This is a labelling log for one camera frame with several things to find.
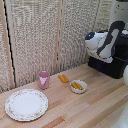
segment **white plate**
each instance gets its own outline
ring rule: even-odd
[[[6,113],[18,121],[30,121],[42,116],[48,108],[48,99],[40,91],[24,89],[13,93],[5,103]]]

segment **small plate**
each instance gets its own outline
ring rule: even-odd
[[[18,121],[31,121],[42,116],[48,108],[48,99],[40,91],[24,89],[13,93],[5,103],[6,113]]]
[[[74,83],[74,82],[80,84],[84,89],[83,89],[83,90],[75,89],[75,88],[71,85],[71,83]],[[81,80],[73,80],[71,83],[70,83],[71,90],[72,90],[73,92],[75,92],[75,93],[81,94],[81,93],[84,93],[84,92],[86,91],[86,89],[87,89],[87,84],[86,84],[85,82],[81,81]]]

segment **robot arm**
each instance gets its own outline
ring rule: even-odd
[[[112,62],[115,45],[128,23],[128,0],[113,0],[108,33],[89,33],[85,38],[90,56],[107,63]]]

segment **white robot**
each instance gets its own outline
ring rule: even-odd
[[[128,23],[128,0],[113,0],[110,10],[108,32],[91,32],[85,38],[88,54],[94,58],[111,63],[115,45]],[[124,70],[124,81],[128,85],[128,66]],[[128,103],[121,116],[111,128],[128,128]]]

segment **wooden table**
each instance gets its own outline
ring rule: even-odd
[[[87,65],[59,74],[65,74],[69,82],[86,82],[86,92],[73,93],[69,83],[60,82],[58,74],[50,77],[46,90],[33,82],[5,92],[0,95],[0,128],[109,128],[118,119],[128,101],[128,87],[123,79],[113,79]],[[49,107],[43,116],[31,122],[18,122],[5,113],[7,98],[21,89],[37,89],[47,96]]]

